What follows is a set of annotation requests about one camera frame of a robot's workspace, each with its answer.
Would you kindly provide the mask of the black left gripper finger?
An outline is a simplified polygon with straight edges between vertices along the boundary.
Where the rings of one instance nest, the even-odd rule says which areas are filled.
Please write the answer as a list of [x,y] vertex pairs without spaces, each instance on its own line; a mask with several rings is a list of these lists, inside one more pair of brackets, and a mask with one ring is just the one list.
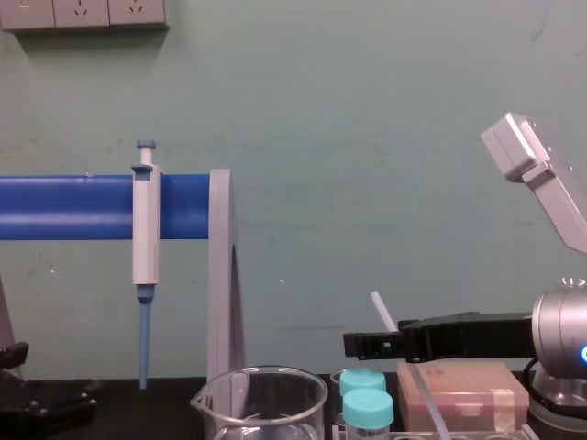
[[101,380],[52,383],[1,378],[2,427],[57,427],[84,424],[95,414],[95,395]]
[[21,366],[28,357],[29,344],[18,342],[1,349],[1,378],[22,379]]

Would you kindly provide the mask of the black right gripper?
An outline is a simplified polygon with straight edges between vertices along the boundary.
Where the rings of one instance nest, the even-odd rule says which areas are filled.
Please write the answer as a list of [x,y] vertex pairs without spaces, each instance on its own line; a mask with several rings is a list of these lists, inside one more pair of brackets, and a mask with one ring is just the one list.
[[533,359],[537,356],[532,317],[528,312],[466,312],[403,320],[399,331],[345,333],[345,357],[428,362],[445,358]]

